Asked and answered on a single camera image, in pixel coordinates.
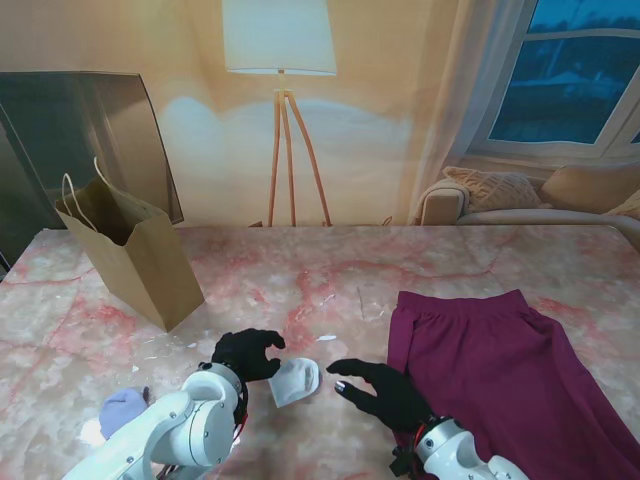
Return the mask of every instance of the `wooden tripod lamp stand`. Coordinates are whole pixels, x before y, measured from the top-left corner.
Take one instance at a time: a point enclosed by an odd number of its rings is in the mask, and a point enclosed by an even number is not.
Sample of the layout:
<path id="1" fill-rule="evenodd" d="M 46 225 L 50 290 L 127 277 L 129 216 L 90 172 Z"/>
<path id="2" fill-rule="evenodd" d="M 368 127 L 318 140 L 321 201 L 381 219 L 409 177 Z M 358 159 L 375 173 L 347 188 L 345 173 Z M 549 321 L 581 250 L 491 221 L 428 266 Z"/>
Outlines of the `wooden tripod lamp stand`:
<path id="1" fill-rule="evenodd" d="M 326 0 L 223 0 L 224 51 L 227 70 L 253 75 L 336 75 L 331 25 Z M 320 195 L 324 222 L 331 226 L 311 137 L 302 120 L 293 91 L 274 92 L 275 123 L 268 225 L 273 225 L 276 177 L 280 152 L 280 124 L 284 126 L 289 174 L 291 225 L 296 225 L 293 152 L 287 103 L 300 127 L 309 152 Z"/>

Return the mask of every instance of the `shopping bag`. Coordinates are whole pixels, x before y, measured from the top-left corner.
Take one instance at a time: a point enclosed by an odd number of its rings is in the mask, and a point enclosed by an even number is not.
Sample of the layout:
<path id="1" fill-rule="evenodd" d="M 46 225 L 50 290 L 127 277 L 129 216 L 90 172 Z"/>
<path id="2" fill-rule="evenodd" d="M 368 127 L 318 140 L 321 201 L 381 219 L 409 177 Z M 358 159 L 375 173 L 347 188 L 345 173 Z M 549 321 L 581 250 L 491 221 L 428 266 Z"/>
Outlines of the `shopping bag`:
<path id="1" fill-rule="evenodd" d="M 204 302 L 167 214 L 98 177 L 75 191 L 62 179 L 56 211 L 109 291 L 165 331 Z M 65 185 L 71 193 L 65 195 Z"/>

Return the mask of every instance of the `window frame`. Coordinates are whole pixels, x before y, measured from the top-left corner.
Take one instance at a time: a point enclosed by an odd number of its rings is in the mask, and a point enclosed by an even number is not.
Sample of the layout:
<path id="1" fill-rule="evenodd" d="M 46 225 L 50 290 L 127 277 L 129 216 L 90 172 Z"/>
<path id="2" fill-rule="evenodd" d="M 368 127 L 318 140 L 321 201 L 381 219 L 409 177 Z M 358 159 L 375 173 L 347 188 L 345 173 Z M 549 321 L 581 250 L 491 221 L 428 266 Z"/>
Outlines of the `window frame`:
<path id="1" fill-rule="evenodd" d="M 518 155 L 536 163 L 548 164 L 555 164 L 558 157 L 575 157 L 583 159 L 585 163 L 589 161 L 598 163 L 598 160 L 604 156 L 629 156 L 640 153 L 640 143 L 631 143 L 640 131 L 640 108 L 637 108 L 640 101 L 640 67 L 631 77 L 627 88 L 593 144 L 573 141 L 514 142 L 489 138 L 502 108 L 524 42 L 593 36 L 640 38 L 640 30 L 616 28 L 527 33 L 537 3 L 538 0 L 524 0 L 504 63 L 502 66 L 495 66 L 495 68 L 501 68 L 501 71 L 467 153 L 489 157 L 505 156 L 505 154 Z"/>

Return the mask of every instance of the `purple cloth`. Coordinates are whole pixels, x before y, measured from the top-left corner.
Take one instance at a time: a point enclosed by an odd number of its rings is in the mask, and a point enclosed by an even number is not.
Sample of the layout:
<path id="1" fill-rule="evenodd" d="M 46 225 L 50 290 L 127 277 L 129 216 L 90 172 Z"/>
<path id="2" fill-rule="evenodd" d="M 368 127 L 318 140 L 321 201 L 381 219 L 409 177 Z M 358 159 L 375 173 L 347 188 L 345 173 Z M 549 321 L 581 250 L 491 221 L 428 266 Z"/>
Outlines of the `purple cloth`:
<path id="1" fill-rule="evenodd" d="M 473 433 L 484 461 L 501 455 L 531 480 L 640 479 L 640 445 L 562 326 L 518 290 L 482 300 L 400 292 L 387 363 Z"/>
<path id="2" fill-rule="evenodd" d="M 147 409 L 147 402 L 134 388 L 124 388 L 108 397 L 102 405 L 98 420 L 102 436 L 109 440 L 123 425 Z"/>

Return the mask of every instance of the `black glove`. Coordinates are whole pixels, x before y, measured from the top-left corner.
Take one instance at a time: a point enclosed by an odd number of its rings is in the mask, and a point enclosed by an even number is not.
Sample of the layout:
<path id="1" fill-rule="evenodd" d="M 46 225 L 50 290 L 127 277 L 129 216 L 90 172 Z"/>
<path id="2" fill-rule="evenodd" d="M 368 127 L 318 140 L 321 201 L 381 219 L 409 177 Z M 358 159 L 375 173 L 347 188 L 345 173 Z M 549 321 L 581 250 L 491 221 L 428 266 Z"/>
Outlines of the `black glove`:
<path id="1" fill-rule="evenodd" d="M 285 347 L 284 338 L 273 330 L 250 328 L 238 333 L 225 333 L 216 344 L 211 362 L 228 366 L 243 382 L 266 380 L 280 369 L 279 358 L 267 360 L 265 350 L 272 345 L 279 349 Z M 206 370 L 207 365 L 201 364 L 200 367 Z"/>
<path id="2" fill-rule="evenodd" d="M 420 423 L 428 423 L 433 410 L 409 379 L 384 363 L 367 363 L 355 358 L 338 360 L 327 372 L 362 377 L 370 383 L 377 397 L 363 392 L 350 383 L 336 391 L 365 413 L 374 415 L 391 430 L 414 433 Z"/>

